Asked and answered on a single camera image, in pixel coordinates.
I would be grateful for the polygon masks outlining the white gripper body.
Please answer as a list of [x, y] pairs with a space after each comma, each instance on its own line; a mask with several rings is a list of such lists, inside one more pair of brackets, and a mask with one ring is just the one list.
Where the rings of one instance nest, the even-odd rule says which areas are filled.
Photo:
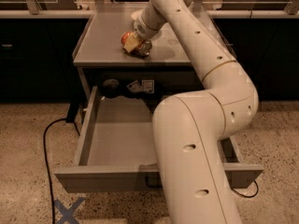
[[134, 22], [134, 30], [144, 40], [155, 36], [166, 23], [164, 16], [148, 2]]

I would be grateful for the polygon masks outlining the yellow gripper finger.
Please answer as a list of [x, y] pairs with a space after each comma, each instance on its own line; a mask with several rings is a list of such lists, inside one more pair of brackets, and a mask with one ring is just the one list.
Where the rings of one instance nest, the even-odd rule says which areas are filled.
[[126, 32], [122, 35], [122, 46], [128, 52], [137, 49], [143, 43], [143, 39], [136, 32]]

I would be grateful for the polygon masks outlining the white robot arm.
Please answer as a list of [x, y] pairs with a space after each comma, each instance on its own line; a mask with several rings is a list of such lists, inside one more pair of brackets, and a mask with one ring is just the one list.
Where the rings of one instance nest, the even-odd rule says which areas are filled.
[[136, 49], [169, 24], [204, 88], [175, 94], [155, 108], [152, 131], [172, 224], [242, 224], [218, 143], [246, 128], [258, 109], [251, 79], [219, 35], [189, 9], [187, 0], [149, 0], [134, 32]]

